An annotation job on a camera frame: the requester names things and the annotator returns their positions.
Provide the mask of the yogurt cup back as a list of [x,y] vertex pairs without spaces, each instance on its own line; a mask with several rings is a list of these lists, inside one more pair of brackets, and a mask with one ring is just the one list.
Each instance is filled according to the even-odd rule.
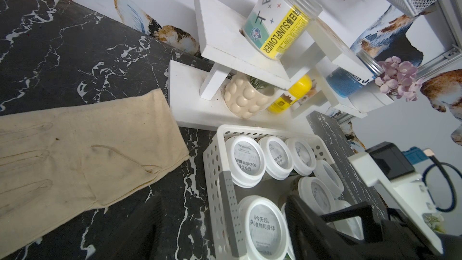
[[291,153],[294,170],[302,176],[311,175],[316,169],[316,159],[308,142],[301,137],[292,137],[285,144]]
[[263,137],[258,143],[265,160],[265,174],[262,180],[285,180],[294,168],[292,155],[286,143],[276,136]]
[[288,249],[286,223],[278,206],[261,196],[247,196],[238,204],[249,260],[282,260]]
[[225,145],[233,183],[245,189],[259,184],[266,172],[266,162],[257,141],[248,136],[234,136]]

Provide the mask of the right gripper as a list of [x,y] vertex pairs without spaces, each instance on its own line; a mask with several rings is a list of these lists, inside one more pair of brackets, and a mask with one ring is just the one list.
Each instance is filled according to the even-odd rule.
[[[292,246],[298,260],[365,260],[360,250],[365,244],[379,243],[379,260],[460,260],[462,238],[437,232],[443,252],[434,252],[424,234],[399,209],[389,208],[381,225],[374,219],[369,202],[317,215],[298,196],[288,196],[285,207]],[[357,239],[327,226],[348,219],[361,219],[363,239]]]

